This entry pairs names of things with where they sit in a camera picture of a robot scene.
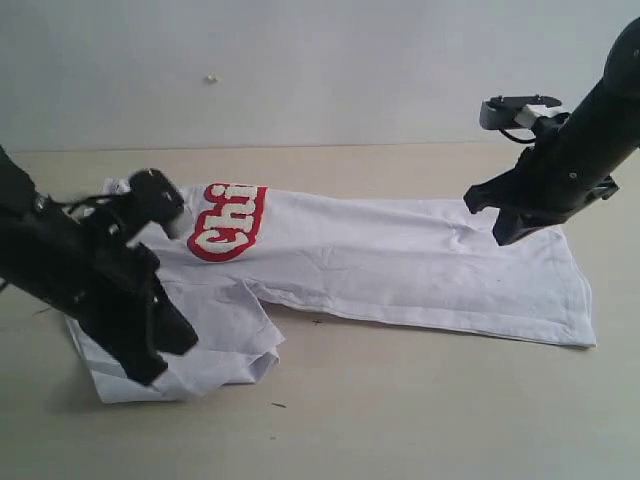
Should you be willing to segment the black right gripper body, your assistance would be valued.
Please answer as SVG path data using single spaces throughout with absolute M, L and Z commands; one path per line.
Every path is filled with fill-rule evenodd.
M 617 193 L 617 118 L 539 117 L 531 131 L 534 147 L 514 168 L 514 214 L 520 219 L 567 220 Z

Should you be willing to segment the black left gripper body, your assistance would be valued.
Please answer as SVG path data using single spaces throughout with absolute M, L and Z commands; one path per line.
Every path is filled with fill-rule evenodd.
M 129 193 L 60 202 L 39 192 L 29 204 L 29 293 L 64 313 L 147 309 L 155 254 L 128 242 L 142 228 Z

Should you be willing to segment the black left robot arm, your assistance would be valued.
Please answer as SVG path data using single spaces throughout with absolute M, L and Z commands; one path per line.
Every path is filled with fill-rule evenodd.
M 198 342 L 157 276 L 160 260 L 128 243 L 150 223 L 181 234 L 184 200 L 159 170 L 134 173 L 125 193 L 56 202 L 1 155 L 1 278 L 72 317 L 144 386 Z

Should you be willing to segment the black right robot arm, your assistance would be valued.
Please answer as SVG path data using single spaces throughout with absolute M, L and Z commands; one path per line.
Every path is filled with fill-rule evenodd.
M 479 123 L 506 138 L 532 132 L 515 166 L 471 186 L 463 200 L 473 214 L 499 211 L 492 234 L 513 244 L 561 225 L 597 200 L 614 195 L 612 172 L 639 147 L 639 22 L 616 38 L 602 78 L 567 111 L 549 96 L 497 96 L 483 101 Z

